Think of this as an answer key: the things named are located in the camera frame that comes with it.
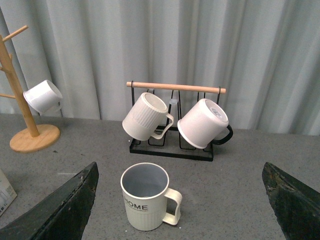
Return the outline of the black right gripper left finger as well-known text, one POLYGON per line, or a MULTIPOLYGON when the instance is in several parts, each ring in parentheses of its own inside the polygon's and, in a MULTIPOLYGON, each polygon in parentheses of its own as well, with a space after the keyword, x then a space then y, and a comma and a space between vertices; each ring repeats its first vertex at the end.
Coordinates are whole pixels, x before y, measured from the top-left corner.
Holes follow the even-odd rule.
POLYGON ((1 228, 2 240, 80 240, 94 205, 99 171, 92 162, 35 207, 1 228))

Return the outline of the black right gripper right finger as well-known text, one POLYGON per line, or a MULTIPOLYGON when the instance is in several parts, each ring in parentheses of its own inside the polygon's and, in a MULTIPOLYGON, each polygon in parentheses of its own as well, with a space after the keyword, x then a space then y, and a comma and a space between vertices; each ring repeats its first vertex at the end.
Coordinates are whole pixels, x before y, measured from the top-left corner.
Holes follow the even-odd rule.
POLYGON ((266 162, 262 180, 269 203, 287 240, 320 238, 320 193, 266 162))

